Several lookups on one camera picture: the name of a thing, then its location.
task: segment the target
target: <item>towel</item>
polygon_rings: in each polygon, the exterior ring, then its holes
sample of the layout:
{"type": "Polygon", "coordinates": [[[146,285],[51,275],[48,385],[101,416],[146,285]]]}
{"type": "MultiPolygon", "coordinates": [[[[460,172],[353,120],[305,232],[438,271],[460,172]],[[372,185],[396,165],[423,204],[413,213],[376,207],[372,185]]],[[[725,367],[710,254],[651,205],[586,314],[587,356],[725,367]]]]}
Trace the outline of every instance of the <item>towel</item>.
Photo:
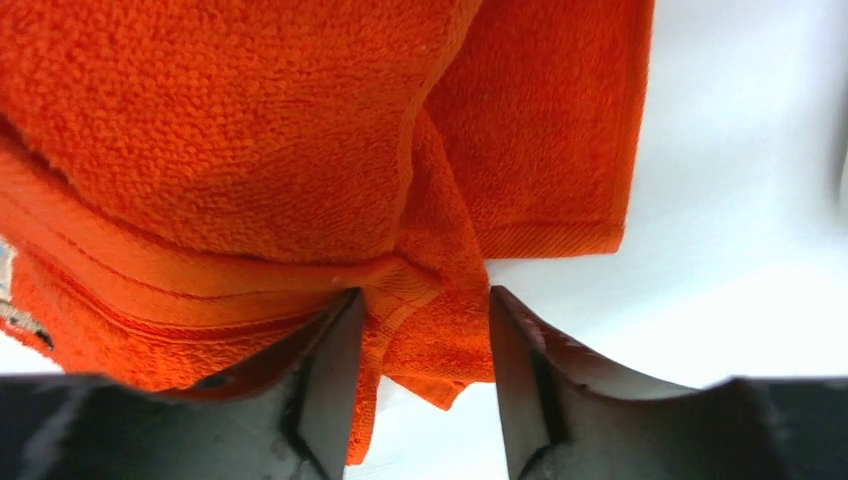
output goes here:
{"type": "Polygon", "coordinates": [[[486,258],[614,252],[651,0],[0,3],[6,332],[188,388],[345,289],[381,376],[493,381],[486,258]]]}

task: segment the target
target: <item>crumpled towel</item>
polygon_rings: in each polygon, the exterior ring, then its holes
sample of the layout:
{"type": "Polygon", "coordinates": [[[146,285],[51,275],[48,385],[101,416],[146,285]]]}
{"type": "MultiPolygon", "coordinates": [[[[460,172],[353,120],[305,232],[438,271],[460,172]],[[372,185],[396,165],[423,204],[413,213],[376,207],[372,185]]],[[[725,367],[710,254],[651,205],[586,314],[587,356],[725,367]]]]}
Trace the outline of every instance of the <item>crumpled towel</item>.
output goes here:
{"type": "Polygon", "coordinates": [[[187,388],[366,294],[381,375],[492,381],[485,258],[614,252],[651,0],[6,0],[11,302],[68,372],[187,388]]]}

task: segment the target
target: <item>red towel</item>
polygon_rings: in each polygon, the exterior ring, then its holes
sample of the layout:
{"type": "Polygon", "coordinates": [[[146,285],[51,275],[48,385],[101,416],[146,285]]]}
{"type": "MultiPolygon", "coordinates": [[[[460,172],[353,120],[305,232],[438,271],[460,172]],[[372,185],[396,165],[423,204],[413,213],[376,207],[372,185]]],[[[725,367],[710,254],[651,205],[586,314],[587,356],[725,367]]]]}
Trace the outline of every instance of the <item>red towel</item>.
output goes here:
{"type": "Polygon", "coordinates": [[[361,286],[388,375],[492,381],[484,258],[616,250],[651,0],[7,0],[11,303],[69,372],[185,388],[361,286]]]}

